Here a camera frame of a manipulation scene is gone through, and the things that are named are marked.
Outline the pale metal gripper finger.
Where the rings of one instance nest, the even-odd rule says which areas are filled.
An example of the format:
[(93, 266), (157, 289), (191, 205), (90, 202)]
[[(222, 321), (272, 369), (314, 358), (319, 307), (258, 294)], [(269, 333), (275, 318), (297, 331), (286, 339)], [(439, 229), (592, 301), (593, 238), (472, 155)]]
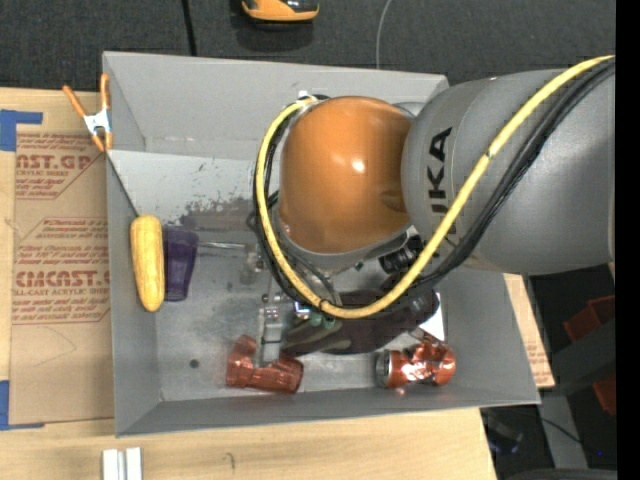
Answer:
[(282, 319), (277, 308), (263, 311), (260, 363), (269, 364), (279, 359), (282, 339)]
[(258, 274), (264, 269), (264, 259), (259, 249), (253, 248), (246, 252), (245, 262), (240, 269), (240, 283), (251, 285), (257, 281)]

